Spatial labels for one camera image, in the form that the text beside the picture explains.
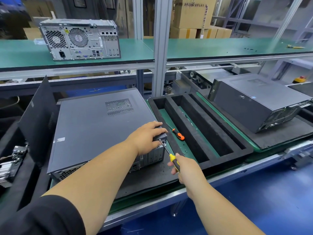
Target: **black sleeve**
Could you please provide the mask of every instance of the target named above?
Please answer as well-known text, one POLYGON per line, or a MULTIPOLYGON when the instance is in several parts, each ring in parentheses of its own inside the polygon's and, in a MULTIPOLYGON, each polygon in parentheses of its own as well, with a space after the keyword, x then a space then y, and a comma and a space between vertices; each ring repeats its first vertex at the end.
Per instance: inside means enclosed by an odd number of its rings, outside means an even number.
POLYGON ((43 196, 25 206, 0 225, 6 235, 86 235, 75 206, 60 196, 43 196))

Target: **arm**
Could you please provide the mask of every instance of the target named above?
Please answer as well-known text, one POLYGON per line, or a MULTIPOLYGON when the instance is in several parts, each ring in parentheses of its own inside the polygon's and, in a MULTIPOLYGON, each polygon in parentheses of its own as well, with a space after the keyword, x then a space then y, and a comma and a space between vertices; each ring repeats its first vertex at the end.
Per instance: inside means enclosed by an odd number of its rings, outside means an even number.
POLYGON ((264 235, 243 213, 215 190, 204 177, 197 162, 176 154, 180 165, 178 178, 185 184, 187 195, 196 206, 197 213, 210 235, 264 235))
POLYGON ((141 126, 125 141, 86 163, 43 196, 68 199, 80 213, 86 235, 97 234, 136 156, 156 148, 160 142, 153 142, 153 137, 167 132, 165 128, 155 129, 161 125, 154 121, 141 126))

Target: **person's left hand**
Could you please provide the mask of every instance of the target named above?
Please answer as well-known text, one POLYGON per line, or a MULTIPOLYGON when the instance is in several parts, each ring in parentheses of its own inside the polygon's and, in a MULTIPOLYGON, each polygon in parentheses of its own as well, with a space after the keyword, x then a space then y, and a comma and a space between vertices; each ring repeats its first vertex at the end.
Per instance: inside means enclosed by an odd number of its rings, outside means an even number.
POLYGON ((152 141, 153 137, 167 133, 165 128, 155 128, 161 126, 162 122, 149 122, 144 124, 136 131, 131 133, 128 138, 125 140, 126 142, 134 145, 138 151, 138 155, 144 155, 150 152, 152 149, 155 149, 157 146, 161 145, 160 141, 152 141))

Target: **screwdriver handle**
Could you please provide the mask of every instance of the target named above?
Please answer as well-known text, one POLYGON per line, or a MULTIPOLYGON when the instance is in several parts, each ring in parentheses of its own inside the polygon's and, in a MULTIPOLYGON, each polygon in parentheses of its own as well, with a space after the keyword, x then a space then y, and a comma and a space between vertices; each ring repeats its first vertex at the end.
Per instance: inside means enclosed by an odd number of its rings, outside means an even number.
POLYGON ((176 170, 177 170, 178 172, 180 172, 180 165, 179 165, 179 163, 178 163, 176 157, 175 157, 173 154, 170 154, 170 160, 171 160, 171 162, 174 163, 174 166, 175 166, 176 170))
POLYGON ((173 131, 174 134, 176 134, 177 138, 179 138, 182 141, 185 140, 185 137, 181 133, 179 133, 176 129, 173 129, 172 131, 173 131))

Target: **yellow and black screwdriver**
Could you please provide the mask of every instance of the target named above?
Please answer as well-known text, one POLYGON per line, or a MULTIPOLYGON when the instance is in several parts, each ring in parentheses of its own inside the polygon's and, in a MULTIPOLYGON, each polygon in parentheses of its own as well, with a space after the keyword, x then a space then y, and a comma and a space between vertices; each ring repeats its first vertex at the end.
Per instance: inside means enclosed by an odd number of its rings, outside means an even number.
POLYGON ((180 172, 180 166, 179 166, 179 163, 178 163, 176 157, 173 154, 170 153, 170 151, 166 148, 166 146, 164 145, 164 143, 160 139, 159 139, 159 141, 162 143, 162 146, 165 148, 165 150, 170 155, 170 161, 174 163, 174 166, 175 166, 176 170, 178 172, 180 172))
POLYGON ((185 137, 181 133, 179 133, 177 129, 172 128, 171 126, 169 126, 169 127, 172 129, 172 132, 176 135, 177 138, 179 138, 182 141, 185 140, 185 137))

